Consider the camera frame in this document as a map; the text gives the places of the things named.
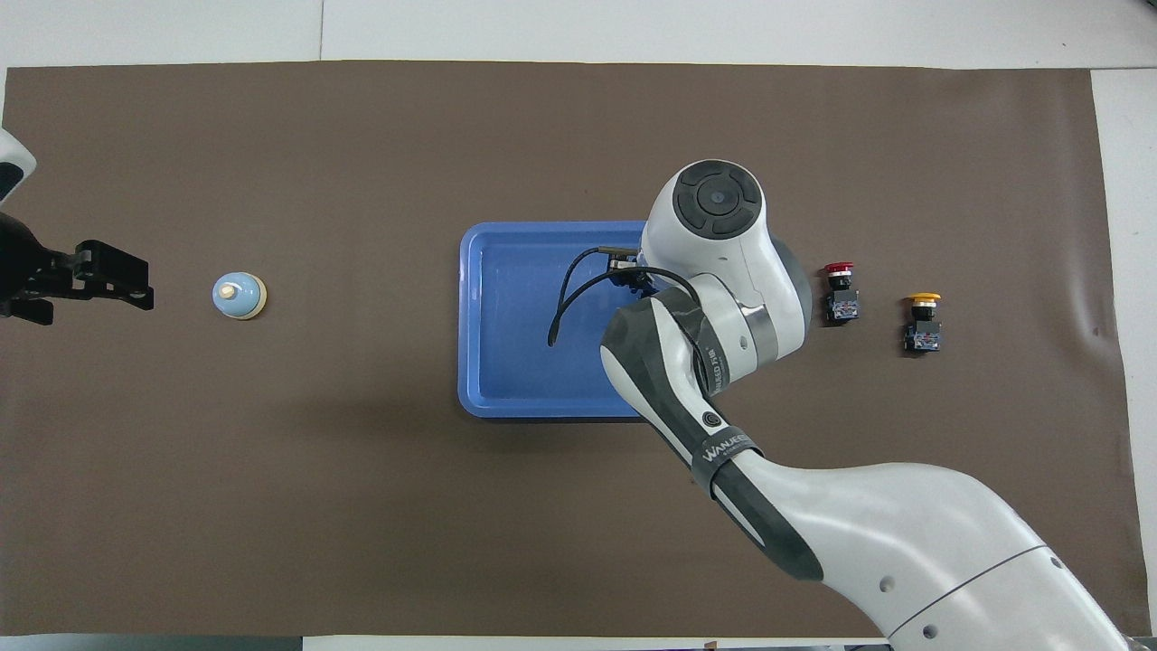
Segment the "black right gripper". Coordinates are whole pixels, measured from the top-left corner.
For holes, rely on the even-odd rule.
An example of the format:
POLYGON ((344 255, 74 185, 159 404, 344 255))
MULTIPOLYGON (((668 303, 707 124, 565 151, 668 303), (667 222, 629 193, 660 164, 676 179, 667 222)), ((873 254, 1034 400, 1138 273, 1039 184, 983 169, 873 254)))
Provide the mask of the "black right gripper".
POLYGON ((653 296, 656 293, 653 278, 647 271, 640 271, 639 250, 631 247, 604 247, 607 256, 607 280, 617 288, 627 289, 638 296, 653 296))

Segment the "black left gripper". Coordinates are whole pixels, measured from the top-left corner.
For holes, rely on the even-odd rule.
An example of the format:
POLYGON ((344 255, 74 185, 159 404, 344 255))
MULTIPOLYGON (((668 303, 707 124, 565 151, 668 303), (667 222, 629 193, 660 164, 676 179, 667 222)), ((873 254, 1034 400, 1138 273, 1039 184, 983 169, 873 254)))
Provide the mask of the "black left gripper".
POLYGON ((74 256, 44 247, 17 219, 1 214, 1 313, 49 326, 53 323, 51 299, 119 299, 148 312, 155 308, 149 286, 149 265, 102 241, 82 241, 76 246, 76 278, 86 281, 83 293, 74 286, 74 256), (128 288, 127 286, 146 286, 128 288))

